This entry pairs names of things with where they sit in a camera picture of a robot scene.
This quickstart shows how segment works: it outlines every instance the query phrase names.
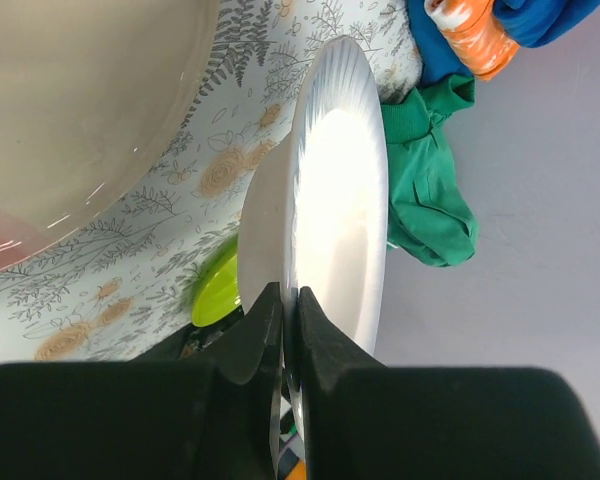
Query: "leaf pattern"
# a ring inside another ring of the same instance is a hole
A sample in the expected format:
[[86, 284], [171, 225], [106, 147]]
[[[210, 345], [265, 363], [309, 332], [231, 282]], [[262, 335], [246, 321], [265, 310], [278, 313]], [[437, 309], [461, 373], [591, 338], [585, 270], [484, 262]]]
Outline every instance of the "leaf pattern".
[[[258, 163], [249, 155], [288, 133], [324, 42], [356, 39], [383, 98], [399, 98], [416, 83], [421, 62], [403, 1], [290, 5], [219, 0], [199, 94], [162, 158], [97, 219], [0, 273], [0, 362], [129, 359], [188, 323], [205, 263], [237, 233]], [[200, 182], [223, 155], [231, 169], [211, 175], [228, 187], [202, 195]], [[206, 346], [216, 334], [203, 337], [198, 343]]]

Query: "yellow-green plastic object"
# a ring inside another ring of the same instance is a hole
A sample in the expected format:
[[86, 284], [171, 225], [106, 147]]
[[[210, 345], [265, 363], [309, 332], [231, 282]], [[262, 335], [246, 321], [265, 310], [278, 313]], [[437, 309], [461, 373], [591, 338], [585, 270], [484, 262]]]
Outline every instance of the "yellow-green plastic object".
[[208, 327], [240, 306], [238, 242], [234, 239], [213, 261], [196, 289], [191, 323]]

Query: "large beige bowl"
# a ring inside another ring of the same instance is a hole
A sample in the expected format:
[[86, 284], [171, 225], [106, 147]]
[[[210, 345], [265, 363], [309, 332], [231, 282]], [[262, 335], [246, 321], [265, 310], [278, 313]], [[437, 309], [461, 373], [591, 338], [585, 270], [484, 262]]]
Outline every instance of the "large beige bowl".
[[0, 269], [136, 183], [204, 72], [217, 0], [0, 0]]

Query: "blue cloth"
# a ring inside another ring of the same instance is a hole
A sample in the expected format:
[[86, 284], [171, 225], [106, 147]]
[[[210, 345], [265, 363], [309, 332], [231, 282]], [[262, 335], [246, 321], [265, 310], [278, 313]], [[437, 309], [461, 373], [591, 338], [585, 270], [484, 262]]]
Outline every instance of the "blue cloth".
[[456, 73], [463, 77], [473, 75], [451, 50], [433, 20], [424, 11], [424, 0], [406, 0], [411, 34], [416, 41], [424, 68], [419, 85], [429, 87]]
[[565, 34], [598, 5], [600, 0], [495, 0], [493, 14], [511, 38], [534, 48]]

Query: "black object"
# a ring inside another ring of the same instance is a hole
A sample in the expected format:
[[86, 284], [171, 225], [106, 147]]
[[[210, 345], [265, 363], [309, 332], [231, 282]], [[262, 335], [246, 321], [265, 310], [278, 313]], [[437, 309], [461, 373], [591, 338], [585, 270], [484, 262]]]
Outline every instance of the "black object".
[[[299, 294], [310, 479], [600, 479], [573, 392], [536, 369], [386, 368]], [[0, 480], [276, 478], [282, 304], [187, 360], [0, 366]]]

